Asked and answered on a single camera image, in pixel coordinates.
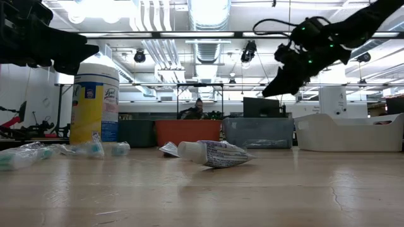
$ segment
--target yellow wipes canister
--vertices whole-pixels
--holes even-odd
[[[109,66],[82,63],[74,77],[70,143],[99,138],[116,142],[118,135],[119,73]]]

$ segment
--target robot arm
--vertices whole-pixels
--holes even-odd
[[[0,0],[0,64],[48,67],[75,75],[99,47],[86,37],[49,27],[53,18],[42,0]]]
[[[283,63],[283,67],[278,69],[277,76],[265,88],[263,96],[294,95],[304,83],[310,81],[310,77],[316,76],[335,61],[347,64],[352,49],[364,45],[381,24],[403,5],[404,0],[378,0],[338,23],[331,23],[320,16],[306,18],[299,25],[288,23],[295,26],[290,36],[284,34],[289,42],[287,45],[281,44],[275,52],[275,59]],[[264,21],[282,22],[262,20],[255,24],[255,34],[270,34],[255,30]],[[297,48],[291,49],[292,43]]]

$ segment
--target white plastic bin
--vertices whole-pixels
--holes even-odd
[[[387,125],[376,122],[391,121]],[[401,151],[404,113],[366,119],[313,114],[295,119],[300,149],[310,151]]]

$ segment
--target person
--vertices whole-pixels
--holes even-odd
[[[183,115],[184,115],[184,119],[187,119],[187,120],[203,119],[205,115],[203,114],[202,100],[200,98],[197,99],[194,107],[191,107],[187,110],[183,110],[183,111],[179,112],[177,119],[181,119]]]

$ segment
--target laboratory room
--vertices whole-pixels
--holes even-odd
[[[0,0],[0,226],[402,227],[404,0]]]

